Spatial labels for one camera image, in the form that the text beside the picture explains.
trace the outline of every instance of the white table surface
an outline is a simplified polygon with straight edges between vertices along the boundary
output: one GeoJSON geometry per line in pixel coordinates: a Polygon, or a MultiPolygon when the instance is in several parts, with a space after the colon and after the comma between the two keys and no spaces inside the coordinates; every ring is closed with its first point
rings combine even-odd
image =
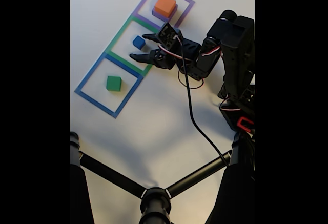
{"type": "MultiPolygon", "coordinates": [[[[182,22],[184,37],[202,44],[225,9],[255,19],[254,0],[194,0],[182,22]]],[[[177,68],[152,67],[117,119],[89,103],[75,88],[121,28],[140,0],[71,0],[71,131],[81,150],[146,188],[166,188],[218,157],[194,128],[187,90],[177,68]]],[[[224,75],[222,60],[205,85],[192,90],[194,117],[205,134],[225,153],[234,132],[218,109],[224,75]]],[[[96,224],[138,223],[140,199],[98,175],[86,172],[96,224]]],[[[175,224],[205,223],[217,196],[223,170],[171,200],[175,224]]]]}

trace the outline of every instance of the tripod leg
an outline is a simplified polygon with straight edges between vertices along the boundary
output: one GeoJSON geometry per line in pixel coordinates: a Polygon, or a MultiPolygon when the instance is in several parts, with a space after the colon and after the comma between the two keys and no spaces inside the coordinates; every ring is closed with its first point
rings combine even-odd
{"type": "Polygon", "coordinates": [[[71,132],[70,141],[70,223],[94,224],[86,175],[80,167],[78,136],[71,132]]]}

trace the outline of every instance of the tripod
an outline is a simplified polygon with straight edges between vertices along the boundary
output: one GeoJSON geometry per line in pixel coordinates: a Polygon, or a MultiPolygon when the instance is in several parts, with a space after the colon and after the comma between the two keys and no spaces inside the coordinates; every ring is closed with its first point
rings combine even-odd
{"type": "MultiPolygon", "coordinates": [[[[244,139],[244,135],[236,134],[233,143],[233,150],[230,150],[223,155],[230,165],[235,164],[244,167],[243,162],[248,161],[249,157],[246,156],[247,148],[243,146],[244,139]]],[[[142,215],[139,224],[173,224],[169,217],[171,211],[171,199],[225,167],[222,159],[219,157],[166,189],[159,187],[146,189],[78,149],[78,135],[71,132],[71,201],[75,202],[75,200],[78,199],[78,201],[73,203],[73,208],[71,208],[71,223],[76,223],[77,219],[82,220],[83,223],[94,223],[87,182],[84,171],[80,166],[89,169],[93,173],[140,198],[140,210],[142,215]]],[[[213,218],[213,211],[206,224],[211,223],[211,218],[213,218]]]]}

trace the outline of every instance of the blue cube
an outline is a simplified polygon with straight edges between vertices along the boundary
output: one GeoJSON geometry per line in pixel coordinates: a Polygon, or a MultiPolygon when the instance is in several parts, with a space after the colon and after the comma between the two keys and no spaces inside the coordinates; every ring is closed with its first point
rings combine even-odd
{"type": "Polygon", "coordinates": [[[145,44],[146,44],[145,40],[143,38],[141,38],[140,36],[137,36],[133,41],[133,45],[136,48],[138,48],[139,50],[141,50],[145,44]]]}

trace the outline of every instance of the white wire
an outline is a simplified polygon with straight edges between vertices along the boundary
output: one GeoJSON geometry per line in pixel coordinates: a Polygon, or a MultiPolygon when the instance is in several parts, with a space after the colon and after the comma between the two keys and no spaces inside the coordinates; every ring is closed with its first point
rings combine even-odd
{"type": "Polygon", "coordinates": [[[182,59],[182,56],[179,56],[179,55],[177,55],[177,54],[174,54],[174,53],[171,52],[171,51],[168,51],[168,50],[165,49],[162,45],[159,44],[158,47],[159,47],[160,49],[162,49],[164,52],[166,52],[166,53],[168,53],[168,54],[170,54],[170,55],[172,55],[172,56],[174,56],[174,57],[176,57],[176,58],[182,59]]]}
{"type": "MultiPolygon", "coordinates": [[[[226,98],[225,100],[223,100],[223,102],[221,103],[220,107],[223,105],[223,103],[228,100],[228,98],[226,98]]],[[[220,110],[224,110],[224,111],[239,111],[241,109],[225,109],[225,108],[220,108],[220,110]]]]}
{"type": "Polygon", "coordinates": [[[221,49],[220,46],[218,46],[218,47],[214,48],[212,51],[210,51],[210,52],[208,52],[208,53],[204,53],[204,54],[202,54],[202,56],[208,56],[208,55],[211,55],[213,52],[216,52],[216,51],[218,51],[218,50],[220,50],[220,49],[221,49]]]}

